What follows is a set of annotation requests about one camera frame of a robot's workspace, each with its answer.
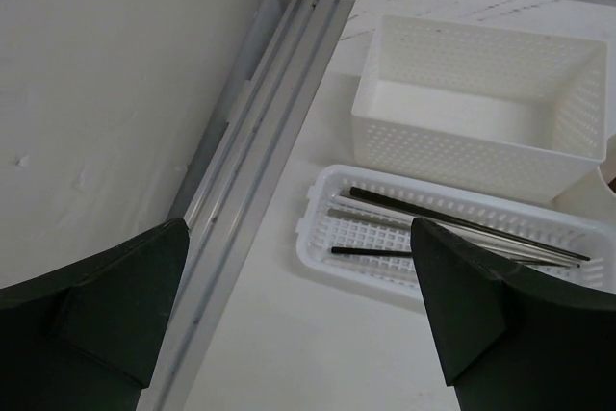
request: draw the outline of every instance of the white plastic basket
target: white plastic basket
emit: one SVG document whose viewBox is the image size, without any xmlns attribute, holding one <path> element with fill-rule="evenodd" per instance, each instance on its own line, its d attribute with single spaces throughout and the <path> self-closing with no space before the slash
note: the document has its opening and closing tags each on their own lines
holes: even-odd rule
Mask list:
<svg viewBox="0 0 616 411">
<path fill-rule="evenodd" d="M 328 209 L 359 212 L 335 200 L 350 187 L 386 194 L 429 209 L 482 225 L 552 244 L 591 258 L 579 269 L 542 267 L 555 277 L 593 289 L 613 292 L 616 236 L 602 223 L 568 216 L 506 199 L 426 183 L 359 167 L 330 166 L 323 170 L 308 192 L 306 214 L 297 224 L 296 250 L 307 267 L 333 274 L 387 292 L 421 299 L 413 262 L 410 259 L 345 257 L 350 263 L 330 259 L 331 246 L 353 246 L 410 250 L 410 233 L 333 218 Z M 366 217 L 379 218 L 366 214 Z"/>
<path fill-rule="evenodd" d="M 607 141 L 605 161 L 561 194 L 554 202 L 556 209 L 567 214 L 598 220 L 616 228 L 616 193 L 608 185 L 614 178 L 616 178 L 616 135 Z"/>
<path fill-rule="evenodd" d="M 356 161 L 548 202 L 605 157 L 607 44 L 385 15 L 352 109 Z"/>
</svg>

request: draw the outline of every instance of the white table surface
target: white table surface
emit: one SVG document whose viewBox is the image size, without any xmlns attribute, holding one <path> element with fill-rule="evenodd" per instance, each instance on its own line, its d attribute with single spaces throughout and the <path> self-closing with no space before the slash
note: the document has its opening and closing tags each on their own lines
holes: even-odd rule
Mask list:
<svg viewBox="0 0 616 411">
<path fill-rule="evenodd" d="M 304 268 L 319 172 L 353 164 L 350 110 L 384 13 L 616 40 L 616 9 L 567 0 L 357 0 L 186 404 L 196 410 L 457 410 L 423 307 Z M 614 62 L 616 44 L 610 47 Z M 616 130 L 616 80 L 608 133 Z"/>
</svg>

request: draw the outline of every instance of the black chopstick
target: black chopstick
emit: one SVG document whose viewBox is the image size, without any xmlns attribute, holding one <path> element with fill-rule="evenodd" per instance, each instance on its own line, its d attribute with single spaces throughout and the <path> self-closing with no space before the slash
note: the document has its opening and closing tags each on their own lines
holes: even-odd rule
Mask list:
<svg viewBox="0 0 616 411">
<path fill-rule="evenodd" d="M 442 212 L 436 212 L 430 209 L 426 209 L 425 207 L 418 206 L 416 204 L 400 201 L 399 199 L 393 199 L 392 197 L 385 196 L 383 194 L 369 192 L 368 190 L 362 190 L 361 188 L 357 187 L 351 187 L 348 194 L 351 197 L 361 199 L 362 201 L 368 202 L 373 205 L 381 206 L 392 211 L 402 212 L 404 214 L 410 214 L 412 216 L 418 216 L 422 218 L 431 218 L 435 221 L 440 221 L 442 223 L 454 226 L 457 225 L 466 227 L 475 231 L 488 233 L 490 235 L 504 238 L 506 240 L 513 241 L 516 243 L 531 245 L 536 248 L 540 248 L 549 252 L 564 255 L 585 262 L 590 260 L 589 257 L 577 254 L 576 252 L 572 252 L 570 250 L 561 249 L 559 247 L 555 247 L 549 244 L 539 243 L 537 241 L 524 238 L 522 236 L 512 235 L 511 233 L 506 233 L 504 231 L 490 228 L 488 226 L 479 225 L 478 223 L 464 220 L 463 218 L 453 217 L 448 214 L 443 214 Z"/>
<path fill-rule="evenodd" d="M 329 252 L 337 255 L 369 255 L 372 257 L 398 257 L 408 259 L 413 257 L 413 252 L 403 250 L 366 249 L 362 247 L 333 246 Z"/>
</svg>

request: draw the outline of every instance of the white plastic tray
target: white plastic tray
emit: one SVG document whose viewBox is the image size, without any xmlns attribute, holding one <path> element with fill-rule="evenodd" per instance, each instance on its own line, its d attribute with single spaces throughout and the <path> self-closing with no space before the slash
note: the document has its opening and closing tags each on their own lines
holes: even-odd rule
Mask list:
<svg viewBox="0 0 616 411">
<path fill-rule="evenodd" d="M 429 209 L 508 233 L 579 252 L 590 257 L 579 269 L 542 267 L 555 277 L 593 289 L 614 292 L 616 237 L 600 222 L 568 216 L 484 194 L 444 187 L 359 167 L 330 166 L 308 192 L 306 214 L 297 224 L 297 255 L 307 267 L 387 292 L 421 298 L 410 259 L 347 257 L 356 264 L 331 260 L 333 245 L 410 250 L 410 233 L 384 226 L 333 218 L 330 208 L 360 212 L 340 205 L 336 196 L 350 187 L 386 194 Z M 366 217 L 378 218 L 366 214 Z"/>
</svg>

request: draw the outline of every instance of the white storage basket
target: white storage basket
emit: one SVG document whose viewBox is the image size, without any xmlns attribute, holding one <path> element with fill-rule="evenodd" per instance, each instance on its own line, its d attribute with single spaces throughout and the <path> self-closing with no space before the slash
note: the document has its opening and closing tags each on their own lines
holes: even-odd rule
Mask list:
<svg viewBox="0 0 616 411">
<path fill-rule="evenodd" d="M 605 157 L 607 44 L 385 15 L 352 110 L 356 161 L 548 202 Z"/>
<path fill-rule="evenodd" d="M 616 193 L 609 183 L 616 178 L 616 135 L 607 141 L 605 162 L 587 173 L 555 200 L 556 209 L 598 220 L 614 228 L 616 233 Z"/>
<path fill-rule="evenodd" d="M 306 214 L 297 225 L 297 255 L 307 267 L 361 285 L 421 298 L 411 259 L 344 257 L 331 259 L 331 246 L 410 250 L 410 233 L 363 221 L 333 218 L 328 209 L 358 212 L 341 206 L 336 196 L 350 187 L 386 194 L 429 209 L 508 233 L 555 245 L 591 258 L 579 269 L 541 267 L 555 277 L 593 289 L 614 291 L 616 236 L 602 223 L 555 211 L 465 192 L 359 167 L 331 166 L 310 188 Z M 380 218 L 366 214 L 366 217 Z"/>
</svg>

